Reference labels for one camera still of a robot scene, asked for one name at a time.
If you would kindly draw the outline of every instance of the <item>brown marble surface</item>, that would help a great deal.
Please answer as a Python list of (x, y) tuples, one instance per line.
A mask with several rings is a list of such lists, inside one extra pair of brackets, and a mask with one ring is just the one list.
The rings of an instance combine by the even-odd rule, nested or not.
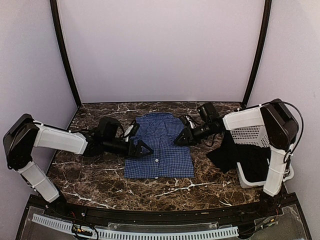
[[(70, 130), (93, 128), (101, 118), (118, 119), (126, 129), (135, 117), (151, 112), (183, 114), (201, 121), (196, 108), (200, 102), (88, 103), (81, 106)], [(220, 113), (239, 107), (237, 103), (214, 103)], [(61, 189), (69, 203), (85, 206), (136, 211), (186, 211), (221, 208), (258, 201), (261, 188), (243, 189), (236, 170), (223, 174), (206, 157), (218, 148), (204, 144), (190, 147), (194, 178), (126, 179), (125, 159), (104, 153), (83, 157), (59, 151), (48, 176)]]

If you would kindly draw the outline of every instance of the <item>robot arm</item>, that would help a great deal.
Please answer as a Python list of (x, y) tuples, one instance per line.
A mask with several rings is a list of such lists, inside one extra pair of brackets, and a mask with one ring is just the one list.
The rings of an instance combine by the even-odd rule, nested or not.
[(136, 134), (139, 124), (132, 123), (125, 136), (116, 137), (119, 126), (121, 125), (118, 120), (105, 117), (100, 120), (98, 127), (91, 131), (83, 134), (72, 133), (46, 126), (35, 121), (31, 115), (24, 114), (3, 138), (7, 166), (20, 173), (47, 202), (52, 203), (61, 193), (33, 161), (33, 147), (63, 150), (84, 156), (110, 152), (140, 158), (153, 154), (153, 150), (143, 141), (140, 140), (134, 145), (133, 140), (129, 139)]
[(224, 116), (219, 116), (214, 106), (211, 103), (206, 103), (198, 108), (198, 112), (205, 122), (203, 125), (192, 127), (184, 116), (180, 118), (186, 128), (176, 138), (175, 144), (191, 146), (200, 143), (202, 139), (212, 134), (239, 128), (265, 126), (270, 143), (271, 158), (263, 191), (273, 197), (281, 189), (290, 157), (289, 153), (293, 149), (299, 130), (298, 122), (288, 108), (280, 103), (281, 100), (275, 99), (273, 102), (238, 110)]

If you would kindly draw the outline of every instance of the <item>white wall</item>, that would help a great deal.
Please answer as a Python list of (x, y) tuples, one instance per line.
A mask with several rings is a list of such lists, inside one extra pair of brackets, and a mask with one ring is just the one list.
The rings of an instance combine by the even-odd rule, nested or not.
[(81, 100), (242, 101), (264, 0), (59, 0)]
[[(56, 40), (48, 0), (2, 0), (0, 7), (0, 137), (30, 113), (44, 123), (67, 127), (76, 111)], [(33, 159), (46, 170), (53, 151)], [(31, 190), (7, 169), (0, 146), (0, 239), (15, 239)]]
[(305, 131), (292, 157), (296, 192), (313, 239), (320, 236), (320, 2), (276, 0), (250, 105), (281, 98), (296, 105)]

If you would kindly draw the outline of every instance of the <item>checkered shirt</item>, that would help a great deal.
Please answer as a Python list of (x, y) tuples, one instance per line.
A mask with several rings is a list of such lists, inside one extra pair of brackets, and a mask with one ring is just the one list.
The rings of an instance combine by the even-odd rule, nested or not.
[(153, 154), (125, 161), (124, 177), (129, 179), (193, 178), (194, 166), (190, 149), (176, 146), (174, 140), (184, 129), (179, 118), (171, 113), (155, 112), (137, 117), (140, 124), (134, 143), (144, 141), (153, 149)]

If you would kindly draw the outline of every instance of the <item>black garment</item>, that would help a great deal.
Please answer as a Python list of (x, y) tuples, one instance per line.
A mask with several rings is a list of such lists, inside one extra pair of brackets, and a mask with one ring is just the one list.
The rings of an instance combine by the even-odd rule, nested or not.
[(220, 148), (210, 151), (206, 156), (223, 173), (241, 164), (245, 179), (251, 183), (265, 181), (268, 174), (268, 161), (271, 157), (269, 147), (235, 144), (231, 133), (224, 134)]

